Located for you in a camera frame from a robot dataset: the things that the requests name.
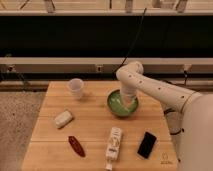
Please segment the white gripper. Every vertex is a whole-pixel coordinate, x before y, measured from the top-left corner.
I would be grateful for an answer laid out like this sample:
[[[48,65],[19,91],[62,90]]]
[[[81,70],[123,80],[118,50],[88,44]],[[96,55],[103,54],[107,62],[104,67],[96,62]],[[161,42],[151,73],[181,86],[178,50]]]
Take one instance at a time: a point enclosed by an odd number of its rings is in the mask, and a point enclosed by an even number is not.
[[[122,87],[120,89],[120,95],[123,105],[126,108],[131,108],[137,100],[137,93],[135,89]]]

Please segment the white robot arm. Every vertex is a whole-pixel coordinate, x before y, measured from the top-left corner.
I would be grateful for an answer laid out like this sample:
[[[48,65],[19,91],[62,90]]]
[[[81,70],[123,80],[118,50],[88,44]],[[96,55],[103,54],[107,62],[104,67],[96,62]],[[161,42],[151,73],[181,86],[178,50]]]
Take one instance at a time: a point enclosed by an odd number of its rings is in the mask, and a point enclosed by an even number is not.
[[[140,90],[183,115],[177,171],[213,171],[213,94],[148,78],[138,61],[120,67],[116,77],[125,102]]]

